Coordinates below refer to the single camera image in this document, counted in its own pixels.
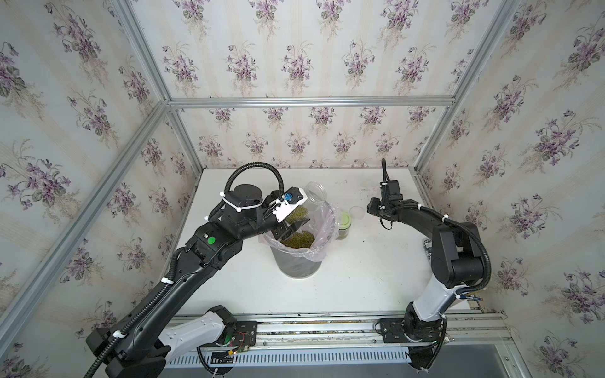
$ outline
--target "glass jar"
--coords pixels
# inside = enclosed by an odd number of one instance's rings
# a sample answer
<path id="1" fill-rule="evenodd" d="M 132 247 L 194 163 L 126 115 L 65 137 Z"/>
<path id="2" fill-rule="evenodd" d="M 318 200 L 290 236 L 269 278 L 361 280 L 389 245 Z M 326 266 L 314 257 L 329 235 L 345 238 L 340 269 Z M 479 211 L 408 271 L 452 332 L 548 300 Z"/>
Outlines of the glass jar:
<path id="1" fill-rule="evenodd" d="M 303 206 L 311 213 L 319 209 L 319 207 L 327 201 L 328 194 L 322 184 L 310 181 L 305 187 L 304 192 L 307 194 L 307 201 Z"/>
<path id="2" fill-rule="evenodd" d="M 351 228 L 351 216 L 347 212 L 343 211 L 340 227 L 338 228 L 338 237 L 336 240 L 343 240 L 346 238 L 349 228 Z"/>

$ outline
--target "clear plastic bottle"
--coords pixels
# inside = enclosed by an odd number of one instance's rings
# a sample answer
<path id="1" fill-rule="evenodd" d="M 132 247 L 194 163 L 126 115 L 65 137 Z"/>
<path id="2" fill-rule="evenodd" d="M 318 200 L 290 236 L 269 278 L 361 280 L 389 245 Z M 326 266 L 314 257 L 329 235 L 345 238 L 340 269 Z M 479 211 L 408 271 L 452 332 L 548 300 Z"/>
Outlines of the clear plastic bottle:
<path id="1" fill-rule="evenodd" d="M 311 213 L 319 209 L 319 207 L 328 200 L 328 194 L 322 184 L 310 181 L 305 187 L 304 192 L 307 194 L 307 201 L 303 204 L 304 207 Z"/>

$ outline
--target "white tabletop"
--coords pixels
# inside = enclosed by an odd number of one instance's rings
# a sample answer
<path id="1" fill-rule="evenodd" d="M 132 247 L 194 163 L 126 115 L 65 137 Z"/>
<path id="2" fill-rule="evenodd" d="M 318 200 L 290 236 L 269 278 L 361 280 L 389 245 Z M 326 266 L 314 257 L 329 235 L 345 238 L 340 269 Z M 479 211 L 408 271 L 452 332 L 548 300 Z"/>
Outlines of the white tabletop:
<path id="1" fill-rule="evenodd" d="M 204 216 L 219 202 L 218 193 L 232 172 L 204 171 L 179 247 L 205 223 Z M 365 209 L 371 197 L 379 197 L 382 181 L 381 169 L 280 169 L 280 173 L 285 189 L 304 187 L 309 181 L 321 183 L 328 201 L 345 211 L 352 206 Z M 404 199 L 421 202 L 408 169 L 391 168 L 388 173 L 391 180 L 399 180 Z M 278 188 L 266 169 L 243 172 L 232 187 L 242 183 L 258 186 L 263 196 Z M 424 239 L 401 223 L 385 230 L 378 218 L 365 214 L 362 220 L 353 221 L 346 239 L 329 245 L 327 257 L 314 275 L 292 279 L 279 270 L 269 246 L 251 238 L 178 314 L 203 314 L 219 304 L 240 314 L 405 310 L 431 277 Z"/>

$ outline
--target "wall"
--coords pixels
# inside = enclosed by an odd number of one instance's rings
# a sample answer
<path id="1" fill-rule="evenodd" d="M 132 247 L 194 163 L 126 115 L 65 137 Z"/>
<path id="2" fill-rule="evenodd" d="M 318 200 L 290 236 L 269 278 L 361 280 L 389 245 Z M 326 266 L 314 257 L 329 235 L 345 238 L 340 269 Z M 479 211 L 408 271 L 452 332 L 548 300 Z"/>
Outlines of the wall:
<path id="1" fill-rule="evenodd" d="M 602 377 L 605 5 L 522 2 L 423 172 L 437 207 L 479 226 L 485 304 L 534 377 Z"/>
<path id="2" fill-rule="evenodd" d="M 0 3 L 0 311 L 157 102 L 101 2 Z"/>
<path id="3" fill-rule="evenodd" d="M 149 89 L 107 1 L 0 2 L 0 308 L 151 112 Z M 194 187 L 162 123 L 16 340 L 0 377 L 82 376 L 84 338 L 156 281 Z"/>
<path id="4" fill-rule="evenodd" d="M 133 2 L 172 97 L 453 93 L 501 1 Z"/>
<path id="5" fill-rule="evenodd" d="M 209 168 L 413 165 L 442 106 L 187 109 L 182 119 Z"/>

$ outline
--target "white zip tie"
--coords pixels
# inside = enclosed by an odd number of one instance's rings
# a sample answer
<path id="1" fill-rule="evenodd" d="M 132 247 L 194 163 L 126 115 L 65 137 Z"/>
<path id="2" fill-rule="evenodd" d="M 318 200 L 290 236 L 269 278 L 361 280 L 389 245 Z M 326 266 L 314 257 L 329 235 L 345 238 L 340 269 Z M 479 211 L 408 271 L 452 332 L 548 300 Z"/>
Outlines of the white zip tie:
<path id="1" fill-rule="evenodd" d="M 253 205 L 253 206 L 244 206 L 244 207 L 238 207 L 234 204 L 232 204 L 231 202 L 227 201 L 227 199 L 225 199 L 225 193 L 224 192 L 219 192 L 218 193 L 221 197 L 223 197 L 223 201 L 228 204 L 229 206 L 233 207 L 235 209 L 235 211 L 237 211 L 238 213 L 241 213 L 242 210 L 246 210 L 246 209 L 254 209 L 255 207 L 259 207 L 262 205 L 262 203 L 259 203 L 257 205 Z"/>
<path id="2" fill-rule="evenodd" d="M 112 336 L 116 337 L 118 339 L 123 339 L 124 337 L 126 337 L 127 334 L 128 333 L 124 334 L 124 333 L 122 333 L 120 331 L 115 331 Z"/>

